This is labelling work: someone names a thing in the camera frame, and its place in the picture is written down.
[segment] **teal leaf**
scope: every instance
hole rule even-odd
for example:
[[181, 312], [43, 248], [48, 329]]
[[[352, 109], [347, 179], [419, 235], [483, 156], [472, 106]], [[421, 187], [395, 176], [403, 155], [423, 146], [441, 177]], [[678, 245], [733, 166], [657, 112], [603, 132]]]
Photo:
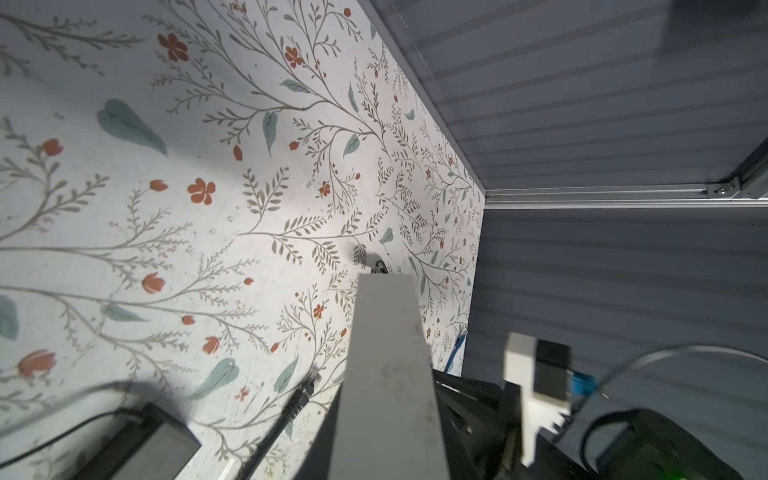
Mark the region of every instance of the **teal leaf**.
[[392, 238], [394, 238], [394, 235], [392, 234], [392, 228], [386, 229], [386, 232], [384, 232], [384, 235], [382, 235], [382, 239], [379, 240], [379, 243], [382, 245], [387, 242], [391, 242]]
[[104, 305], [101, 308], [101, 313], [115, 322], [149, 322], [149, 320], [143, 319], [133, 312], [129, 312], [116, 303], [108, 303]]
[[299, 357], [296, 357], [295, 360], [293, 360], [290, 365], [288, 365], [284, 370], [283, 373], [280, 373], [280, 376], [277, 377], [277, 380], [275, 381], [275, 392], [282, 393], [283, 390], [288, 388], [288, 382], [290, 382], [290, 378], [293, 376], [293, 372], [296, 371], [296, 363], [299, 361]]
[[305, 87], [303, 83], [300, 81], [291, 80], [290, 78], [281, 81], [280, 84], [291, 91], [298, 91], [299, 93], [303, 94], [308, 94], [310, 92], [309, 88]]
[[96, 114], [96, 119], [101, 129], [111, 136], [152, 148], [168, 156], [168, 149], [163, 139], [154, 133], [125, 102], [116, 98], [107, 100], [104, 109]]
[[344, 155], [351, 154], [353, 151], [357, 150], [357, 147], [359, 146], [360, 139], [356, 134], [353, 134], [352, 137], [349, 138], [349, 141], [346, 142], [346, 147], [344, 147]]
[[264, 122], [262, 122], [262, 129], [264, 130], [264, 138], [266, 138], [266, 150], [270, 152], [272, 156], [272, 144], [275, 143], [277, 138], [277, 112], [268, 111], [264, 114]]
[[227, 383], [232, 383], [240, 374], [240, 369], [234, 359], [224, 359], [216, 364], [203, 381], [203, 385], [189, 396], [189, 400], [200, 400], [214, 390], [220, 389]]
[[360, 111], [359, 108], [357, 108], [357, 102], [355, 102], [355, 92], [352, 91], [352, 84], [349, 84], [349, 91], [346, 94], [347, 97], [349, 97], [349, 103], [352, 104], [352, 108], [355, 109], [355, 111]]
[[13, 300], [0, 295], [0, 336], [9, 340], [18, 337], [18, 312]]

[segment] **blue cable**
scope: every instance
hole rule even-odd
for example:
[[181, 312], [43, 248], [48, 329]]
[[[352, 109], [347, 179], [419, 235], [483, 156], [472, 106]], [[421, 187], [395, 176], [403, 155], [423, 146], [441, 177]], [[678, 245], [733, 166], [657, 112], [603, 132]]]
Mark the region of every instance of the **blue cable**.
[[448, 373], [448, 371], [453, 366], [453, 357], [456, 356], [456, 352], [458, 352], [458, 349], [462, 348], [462, 344], [464, 343], [464, 339], [467, 338], [466, 333], [462, 333], [458, 336], [458, 339], [456, 339], [456, 344], [453, 346], [453, 351], [451, 352], [451, 356], [448, 357], [448, 363], [445, 364], [445, 370], [443, 370], [443, 373]]

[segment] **floral wallpaper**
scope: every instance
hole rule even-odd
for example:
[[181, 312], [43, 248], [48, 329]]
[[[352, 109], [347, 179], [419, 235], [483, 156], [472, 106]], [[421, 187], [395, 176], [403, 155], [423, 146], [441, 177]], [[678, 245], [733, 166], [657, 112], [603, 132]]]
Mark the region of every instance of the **floral wallpaper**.
[[[157, 401], [203, 444], [180, 478], [219, 478], [314, 364], [257, 473], [291, 478], [378, 259], [415, 274], [445, 367], [483, 198], [356, 3], [17, 2], [0, 24], [2, 459]], [[69, 478], [114, 430], [0, 478]]]

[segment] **gray wall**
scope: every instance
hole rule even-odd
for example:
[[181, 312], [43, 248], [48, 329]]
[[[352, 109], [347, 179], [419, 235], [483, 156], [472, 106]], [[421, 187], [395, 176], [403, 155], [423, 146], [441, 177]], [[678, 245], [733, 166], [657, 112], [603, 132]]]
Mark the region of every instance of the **gray wall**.
[[[511, 330], [570, 345], [574, 368], [596, 376], [675, 343], [768, 356], [768, 209], [487, 210], [480, 238], [463, 376], [500, 382]], [[744, 478], [766, 477], [768, 365], [679, 356], [619, 378], [610, 394], [565, 436], [569, 455], [596, 416], [645, 406]]]
[[489, 189], [715, 181], [768, 134], [764, 0], [372, 3]]

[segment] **striped gray wall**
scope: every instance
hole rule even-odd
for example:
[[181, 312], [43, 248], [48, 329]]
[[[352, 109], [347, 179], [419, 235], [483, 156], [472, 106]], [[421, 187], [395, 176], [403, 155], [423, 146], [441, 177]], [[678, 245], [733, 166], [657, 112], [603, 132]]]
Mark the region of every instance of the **striped gray wall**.
[[768, 134], [766, 0], [372, 3], [489, 189], [716, 181]]
[[[509, 331], [570, 345], [574, 367], [596, 376], [675, 343], [768, 356], [768, 209], [487, 210], [462, 375], [500, 382]], [[569, 455], [598, 415], [645, 406], [744, 478], [766, 477], [768, 365], [680, 356], [619, 378], [610, 396], [565, 436]], [[611, 435], [594, 437], [592, 458]]]

